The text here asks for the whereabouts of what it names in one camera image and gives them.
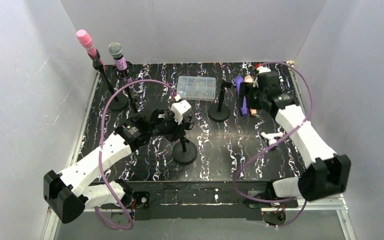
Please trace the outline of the beige microphone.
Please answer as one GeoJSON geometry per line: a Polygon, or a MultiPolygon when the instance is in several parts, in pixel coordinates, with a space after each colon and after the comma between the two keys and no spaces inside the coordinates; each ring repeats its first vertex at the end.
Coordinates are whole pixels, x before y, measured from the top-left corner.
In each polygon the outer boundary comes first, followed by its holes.
{"type": "Polygon", "coordinates": [[[245,83],[247,84],[247,93],[246,93],[246,104],[248,107],[248,112],[251,116],[257,115],[257,85],[255,86],[255,80],[251,75],[247,75],[244,78],[245,83]]]}

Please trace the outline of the black round-base stand for beige microphone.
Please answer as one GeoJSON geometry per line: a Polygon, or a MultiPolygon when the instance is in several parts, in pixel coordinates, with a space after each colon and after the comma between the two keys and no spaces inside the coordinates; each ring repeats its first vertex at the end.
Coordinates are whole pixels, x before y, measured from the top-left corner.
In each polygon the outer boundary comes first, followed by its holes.
{"type": "Polygon", "coordinates": [[[172,158],[179,165],[189,165],[198,156],[196,145],[186,137],[181,137],[172,149],[172,158]]]}

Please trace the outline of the purple microphone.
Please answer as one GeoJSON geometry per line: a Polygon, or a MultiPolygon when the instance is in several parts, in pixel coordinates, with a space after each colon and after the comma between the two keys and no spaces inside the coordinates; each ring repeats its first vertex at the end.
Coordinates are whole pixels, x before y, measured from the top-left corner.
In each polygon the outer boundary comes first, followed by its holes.
{"type": "Polygon", "coordinates": [[[245,79],[242,76],[236,76],[234,78],[234,83],[236,87],[236,92],[238,96],[238,107],[240,110],[240,113],[243,117],[246,117],[249,115],[249,109],[247,107],[247,84],[245,83],[245,79]]]}

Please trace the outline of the black stand for purple microphone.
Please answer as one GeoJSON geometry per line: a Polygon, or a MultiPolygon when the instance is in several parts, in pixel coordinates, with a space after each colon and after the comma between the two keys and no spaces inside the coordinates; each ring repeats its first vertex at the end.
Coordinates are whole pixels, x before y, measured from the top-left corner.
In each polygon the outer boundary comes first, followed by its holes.
{"type": "Polygon", "coordinates": [[[218,103],[214,103],[208,109],[208,117],[215,122],[224,122],[230,116],[230,109],[224,104],[225,89],[230,89],[233,83],[231,81],[223,81],[220,85],[218,103]]]}

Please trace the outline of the black tripod microphone stand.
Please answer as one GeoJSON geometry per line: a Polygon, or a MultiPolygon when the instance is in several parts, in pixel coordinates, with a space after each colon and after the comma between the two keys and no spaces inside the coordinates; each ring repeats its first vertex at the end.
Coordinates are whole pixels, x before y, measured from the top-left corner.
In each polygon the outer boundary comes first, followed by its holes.
{"type": "MultiPolygon", "coordinates": [[[[133,75],[135,73],[135,67],[129,61],[125,61],[125,64],[121,63],[119,65],[121,68],[125,67],[125,69],[119,69],[118,65],[115,63],[113,65],[113,74],[116,77],[116,79],[118,80],[119,87],[121,88],[121,87],[127,85],[128,83],[132,83],[134,81],[133,75]]],[[[129,103],[130,107],[132,108],[133,113],[137,113],[138,112],[138,108],[137,108],[137,104],[136,104],[137,99],[135,99],[132,95],[132,91],[131,91],[132,88],[133,88],[132,86],[126,87],[123,90],[123,93],[127,95],[127,99],[125,100],[125,102],[129,103]]]]}

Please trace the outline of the grey-headed glitter microphone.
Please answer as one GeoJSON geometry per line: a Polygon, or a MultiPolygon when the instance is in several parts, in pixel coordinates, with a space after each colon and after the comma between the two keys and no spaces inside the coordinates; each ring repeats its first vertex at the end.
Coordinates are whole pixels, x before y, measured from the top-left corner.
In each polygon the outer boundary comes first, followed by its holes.
{"type": "Polygon", "coordinates": [[[132,82],[130,67],[123,55],[122,46],[118,42],[112,42],[108,46],[108,51],[113,57],[117,76],[127,83],[132,82]]]}

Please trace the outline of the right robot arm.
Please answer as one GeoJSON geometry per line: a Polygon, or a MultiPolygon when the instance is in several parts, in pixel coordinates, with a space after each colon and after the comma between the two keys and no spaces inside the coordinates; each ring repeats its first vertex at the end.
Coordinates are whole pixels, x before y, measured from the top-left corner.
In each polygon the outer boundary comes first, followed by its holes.
{"type": "Polygon", "coordinates": [[[305,165],[299,177],[270,181],[261,198],[254,201],[283,203],[296,197],[314,201],[346,190],[352,165],[350,158],[337,154],[325,143],[304,115],[298,99],[282,91],[275,71],[261,72],[256,79],[246,76],[239,92],[250,112],[270,113],[285,131],[282,139],[292,140],[305,165]]]}

